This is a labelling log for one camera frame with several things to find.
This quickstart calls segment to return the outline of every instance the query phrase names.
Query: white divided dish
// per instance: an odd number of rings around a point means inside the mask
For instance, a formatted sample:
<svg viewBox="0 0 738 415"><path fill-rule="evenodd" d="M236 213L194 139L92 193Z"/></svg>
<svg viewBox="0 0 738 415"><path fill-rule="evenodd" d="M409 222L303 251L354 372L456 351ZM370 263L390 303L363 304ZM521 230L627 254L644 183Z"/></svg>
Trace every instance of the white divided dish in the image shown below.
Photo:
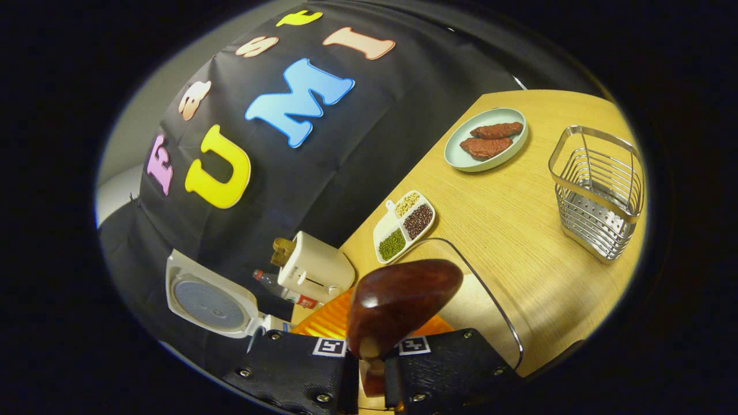
<svg viewBox="0 0 738 415"><path fill-rule="evenodd" d="M374 253L376 254L376 260L379 261L380 264L389 264L390 262L397 259L400 255L402 255L407 248L411 247L416 241L418 241L420 238L425 235L426 232L430 229L430 227L433 226L433 222L435 222L435 209L433 208L433 205L428 202L428 199L423 196L422 193L418 191L409 191L407 192L400 200L398 200L398 204L402 202L406 197L408 197L412 193L417 193L419 195L418 200L413 204L413 206L410 207L410 209L405 212L404 215L402 215L399 219L397 215L395 214L395 203L393 203L391 200L387 200L384 203L384 206L387 208L387 213L377 222L376 226L374 227ZM428 225L423 228L423 230L414 238L410 239L410 235L407 233L407 229L405 229L404 222L405 219L407 219L408 216L413 214L415 210L417 210L422 205L428 205L431 212L430 222L428 222ZM396 230L400 229L400 232L402 233L402 237L405 240L405 246L402 247L402 249L397 252L392 258L389 258L388 260L382 259L382 254L379 253L379 244L382 243L387 237L389 237L392 232L395 232Z"/></svg>
<svg viewBox="0 0 738 415"><path fill-rule="evenodd" d="M521 123L523 125L523 130L518 134L510 136L512 144L506 148L505 151L491 159L484 161L477 160L459 146L462 141L472 136L470 131L477 127L514 122ZM525 121L523 114L512 108L490 109L475 115L464 124L461 124L461 126L451 134L449 141L446 143L446 148L444 149L444 158L447 163L461 171L488 170L511 159L518 151L520 151L521 148L523 148L523 144L525 144L527 139L528 123Z"/></svg>

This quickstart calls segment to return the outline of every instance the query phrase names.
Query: black cloth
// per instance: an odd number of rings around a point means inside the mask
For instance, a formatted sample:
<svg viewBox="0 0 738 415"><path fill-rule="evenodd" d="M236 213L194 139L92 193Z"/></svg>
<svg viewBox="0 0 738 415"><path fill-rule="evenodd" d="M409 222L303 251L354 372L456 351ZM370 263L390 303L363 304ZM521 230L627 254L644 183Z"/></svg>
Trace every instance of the black cloth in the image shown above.
<svg viewBox="0 0 738 415"><path fill-rule="evenodd" d="M324 14L303 26L275 26L284 15L300 10ZM328 35L347 26L392 39L396 46L369 61L354 49L322 45ZM280 40L254 58L235 54L258 36ZM545 48L539 53L567 64ZM269 264L274 238L291 238L304 230L340 246L482 94L520 89L498 62L504 56L461 31L349 1L309 2L286 10L227 45L182 86L152 134L152 143L156 135L165 136L174 169L169 194L165 196L144 170L140 199L100 228L113 281L131 311L155 338L220 376L242 354L243 341L200 329L168 309L164 274L170 251L177 249L246 287L256 295L261 311L289 320L292 305L251 278L255 268L276 271ZM314 127L299 148L290 148L281 132L262 120L245 120L244 112L261 94L289 92L283 71L301 58L337 77L352 78L356 85L335 105L321 105L322 117L295 116ZM528 71L535 72L540 58L530 59ZM578 90L551 81L554 78L540 74L537 85ZM198 80L213 85L195 116L183 121L179 102ZM582 83L586 92L597 90L586 79L572 84ZM244 195L228 209L184 190L187 170L196 158L222 182L232 173L219 156L200 152L213 124L248 153L252 164ZM150 152L142 155L146 162Z"/></svg>

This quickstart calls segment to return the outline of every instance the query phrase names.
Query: yellow letter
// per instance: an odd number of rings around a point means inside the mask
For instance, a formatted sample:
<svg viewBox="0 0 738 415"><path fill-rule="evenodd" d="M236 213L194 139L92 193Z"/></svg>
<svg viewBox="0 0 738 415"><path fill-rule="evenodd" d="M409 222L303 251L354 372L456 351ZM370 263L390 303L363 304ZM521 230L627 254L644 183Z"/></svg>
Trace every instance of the yellow letter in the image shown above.
<svg viewBox="0 0 738 415"><path fill-rule="evenodd" d="M233 166L233 175L228 183L221 183L213 179L202 169L200 159L195 159L184 178L184 189L188 192L194 191L203 199L207 200L216 208L227 209L235 205L246 190L251 177L251 162L246 152L221 135L221 127L218 124L210 127L210 130L202 139L200 150L216 152Z"/></svg>
<svg viewBox="0 0 738 415"><path fill-rule="evenodd" d="M306 16L305 13L307 12L307 10L301 10L297 13L292 13L291 15L284 16L282 17L282 20L277 23L277 27L282 26L283 24L291 24L292 26L308 24L311 21L316 21L320 18L320 16L323 15L321 12L318 12Z"/></svg>

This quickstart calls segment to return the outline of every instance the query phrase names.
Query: bottle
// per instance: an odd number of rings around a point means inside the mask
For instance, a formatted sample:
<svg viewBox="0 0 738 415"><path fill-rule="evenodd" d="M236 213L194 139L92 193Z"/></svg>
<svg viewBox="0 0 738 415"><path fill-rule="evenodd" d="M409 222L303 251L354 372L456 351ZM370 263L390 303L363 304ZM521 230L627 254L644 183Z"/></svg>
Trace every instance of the bottle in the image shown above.
<svg viewBox="0 0 738 415"><path fill-rule="evenodd" d="M295 303L307 309L316 309L323 305L323 303L319 303L310 297L301 295L299 292L282 287L277 282L277 276L275 274L267 274L262 270L254 270L253 277L256 281L261 282L261 285L263 285L270 293L280 298L284 298L291 303Z"/></svg>

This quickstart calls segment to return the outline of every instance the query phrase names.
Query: steak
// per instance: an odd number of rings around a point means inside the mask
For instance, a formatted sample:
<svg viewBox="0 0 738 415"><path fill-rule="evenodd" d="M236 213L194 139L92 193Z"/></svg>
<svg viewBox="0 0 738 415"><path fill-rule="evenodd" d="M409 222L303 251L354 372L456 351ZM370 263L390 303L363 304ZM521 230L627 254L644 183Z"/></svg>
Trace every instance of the steak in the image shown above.
<svg viewBox="0 0 738 415"><path fill-rule="evenodd" d="M512 140L508 137L500 140L484 140L481 138L470 137L459 144L459 146L469 153L470 156L480 161L488 160L497 156L499 153L505 151L510 145L512 145Z"/></svg>
<svg viewBox="0 0 738 415"><path fill-rule="evenodd" d="M476 138L483 138L485 140L497 140L504 137L510 137L523 130L521 123L501 123L494 124L493 126L482 126L477 127L470 133Z"/></svg>

